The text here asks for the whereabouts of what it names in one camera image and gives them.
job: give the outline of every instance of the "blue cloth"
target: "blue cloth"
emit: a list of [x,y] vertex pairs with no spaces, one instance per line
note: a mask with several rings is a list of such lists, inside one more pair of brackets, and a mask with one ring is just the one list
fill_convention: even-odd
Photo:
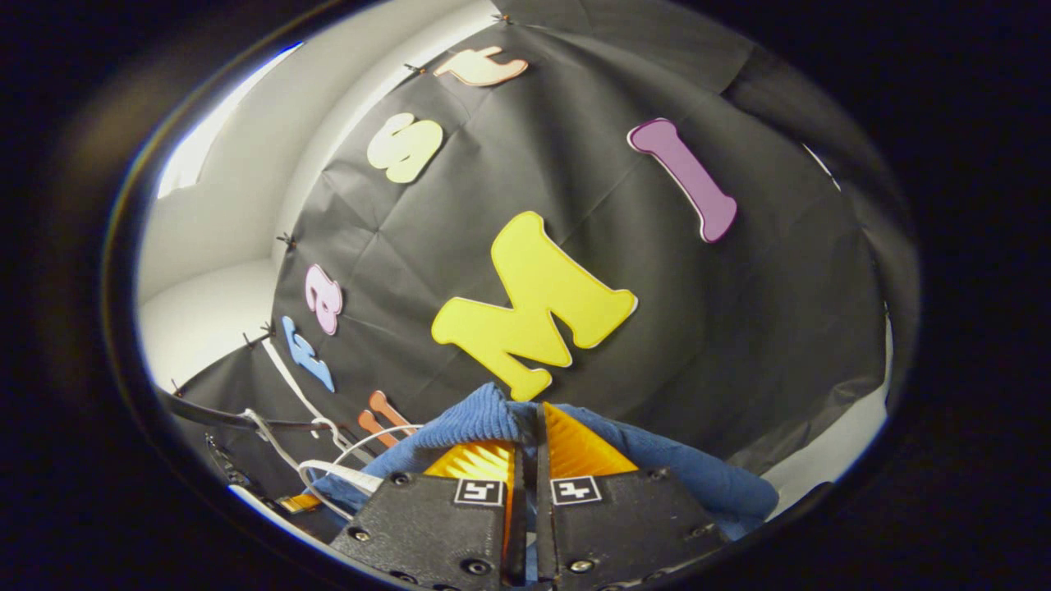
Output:
[[[761,526],[778,504],[777,490],[747,470],[667,437],[603,419],[585,408],[555,406],[639,468],[669,467],[730,539],[739,539]],[[486,384],[362,471],[379,477],[395,471],[423,472],[454,445],[486,440],[518,443],[527,455],[535,456],[535,423],[536,403],[508,401],[495,384]],[[334,474],[313,484],[350,512],[360,509],[367,501],[364,493]]]

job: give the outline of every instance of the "white ceiling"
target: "white ceiling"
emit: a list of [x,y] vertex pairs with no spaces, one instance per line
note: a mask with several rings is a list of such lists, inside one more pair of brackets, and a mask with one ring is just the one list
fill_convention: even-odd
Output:
[[223,126],[197,185],[159,200],[140,256],[139,302],[202,273],[280,258],[335,147],[409,72],[492,23],[488,0],[389,0],[306,40]]

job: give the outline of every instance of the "yellow letter m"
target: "yellow letter m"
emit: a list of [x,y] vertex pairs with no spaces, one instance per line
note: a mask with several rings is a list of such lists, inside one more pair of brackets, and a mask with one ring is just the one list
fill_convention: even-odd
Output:
[[515,216],[493,241],[493,266],[511,308],[453,298],[438,310],[431,335],[455,344],[528,401],[551,385],[551,373],[529,369],[511,355],[557,367],[573,363],[552,314],[573,330],[573,344],[591,349],[638,305],[626,289],[613,290],[563,252],[533,211]]

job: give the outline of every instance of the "blue towel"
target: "blue towel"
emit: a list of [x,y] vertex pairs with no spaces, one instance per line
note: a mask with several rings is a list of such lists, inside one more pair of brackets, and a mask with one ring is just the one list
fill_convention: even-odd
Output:
[[[667,437],[603,419],[585,408],[555,406],[639,468],[669,467],[730,539],[739,539],[761,526],[778,504],[777,490],[747,470]],[[495,384],[486,384],[362,471],[379,477],[395,471],[423,472],[452,446],[486,440],[518,443],[528,456],[535,456],[535,422],[536,403],[508,401]],[[317,478],[314,486],[349,512],[356,512],[367,501],[365,494],[334,474]]]

